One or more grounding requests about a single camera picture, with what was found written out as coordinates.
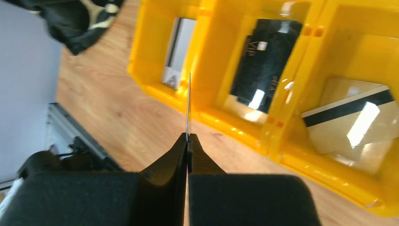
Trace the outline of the silver card edgewise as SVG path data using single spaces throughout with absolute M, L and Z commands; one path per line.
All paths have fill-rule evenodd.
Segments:
M 185 134 L 186 141 L 189 142 L 189 136 L 191 132 L 191 73 L 188 74 L 188 89 L 187 89 L 187 107 L 186 107 L 186 123 L 185 123 Z

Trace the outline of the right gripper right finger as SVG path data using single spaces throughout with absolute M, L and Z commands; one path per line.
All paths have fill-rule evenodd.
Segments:
M 228 174 L 190 134 L 192 226 L 319 226 L 308 186 L 289 174 Z

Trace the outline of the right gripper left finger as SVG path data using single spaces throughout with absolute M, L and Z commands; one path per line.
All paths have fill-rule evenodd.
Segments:
M 0 207 L 3 226 L 181 226 L 187 136 L 140 172 L 98 162 L 92 154 L 31 155 Z

